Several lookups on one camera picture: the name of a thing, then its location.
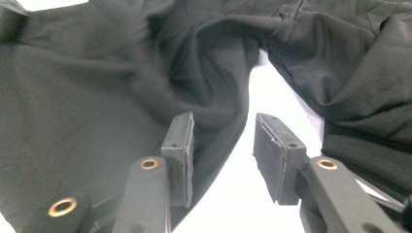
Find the white background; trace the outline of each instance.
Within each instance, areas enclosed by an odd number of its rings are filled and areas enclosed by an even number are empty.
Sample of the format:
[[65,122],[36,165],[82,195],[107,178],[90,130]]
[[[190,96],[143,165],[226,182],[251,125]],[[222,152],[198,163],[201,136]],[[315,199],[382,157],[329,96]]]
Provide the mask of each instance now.
[[[19,0],[29,11],[56,8],[85,0]],[[203,199],[175,230],[203,232],[304,232],[298,207],[273,204],[252,156],[256,113],[281,119],[306,145],[309,156],[320,155],[323,121],[285,83],[262,53],[251,74],[250,112],[245,131],[218,178]],[[0,215],[0,232],[14,232]]]

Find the screw hole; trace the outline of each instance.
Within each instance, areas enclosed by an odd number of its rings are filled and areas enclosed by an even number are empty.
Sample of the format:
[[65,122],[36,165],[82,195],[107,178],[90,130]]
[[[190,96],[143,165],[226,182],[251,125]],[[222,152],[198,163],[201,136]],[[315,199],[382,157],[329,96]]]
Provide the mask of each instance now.
[[379,227],[371,223],[364,223],[362,227],[367,233],[384,233]]
[[140,164],[140,167],[142,169],[145,169],[145,170],[151,170],[151,169],[157,167],[157,165],[158,165],[157,160],[155,160],[155,159],[146,159],[145,161],[143,161]]
[[318,160],[318,166],[327,169],[327,170],[336,170],[337,169],[337,164],[326,159],[321,159]]
[[77,206],[77,200],[73,197],[61,199],[49,208],[49,216],[65,216],[72,212]]

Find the metal grommet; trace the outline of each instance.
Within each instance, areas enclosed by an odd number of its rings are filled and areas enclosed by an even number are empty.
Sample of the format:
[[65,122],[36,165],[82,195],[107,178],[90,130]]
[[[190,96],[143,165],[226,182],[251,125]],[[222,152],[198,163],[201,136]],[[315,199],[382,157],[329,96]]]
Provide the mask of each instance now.
[[322,167],[323,169],[327,169],[327,170],[337,169],[337,164],[327,159],[318,160],[317,163],[318,163],[318,166]]
[[77,204],[78,202],[74,197],[66,197],[61,199],[60,201],[52,204],[49,209],[49,216],[65,216],[72,212],[76,208]]
[[146,159],[140,164],[140,168],[144,170],[151,170],[158,166],[158,162],[155,159]]

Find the cloth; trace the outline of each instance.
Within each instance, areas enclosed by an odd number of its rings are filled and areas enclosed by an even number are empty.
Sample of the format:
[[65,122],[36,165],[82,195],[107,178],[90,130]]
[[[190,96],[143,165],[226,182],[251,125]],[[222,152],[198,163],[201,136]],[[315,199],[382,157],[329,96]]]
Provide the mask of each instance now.
[[[93,0],[30,14],[0,44],[0,211],[20,231],[55,195],[98,204],[193,112],[193,204],[244,128],[258,49],[326,120],[323,152],[412,190],[412,4]],[[173,225],[189,209],[173,208]]]

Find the dark green fabric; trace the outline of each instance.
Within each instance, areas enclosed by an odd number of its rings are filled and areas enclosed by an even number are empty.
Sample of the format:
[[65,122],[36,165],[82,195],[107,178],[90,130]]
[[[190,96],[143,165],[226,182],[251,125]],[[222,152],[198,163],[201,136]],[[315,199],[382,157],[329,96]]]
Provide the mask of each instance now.
[[[92,0],[31,13],[18,42],[0,45],[0,212],[20,231],[58,194],[119,195],[185,112],[196,203],[243,131],[259,48],[341,129],[326,132],[325,154],[412,192],[412,165],[396,165],[412,151],[411,3]],[[173,208],[173,224],[188,211]]]

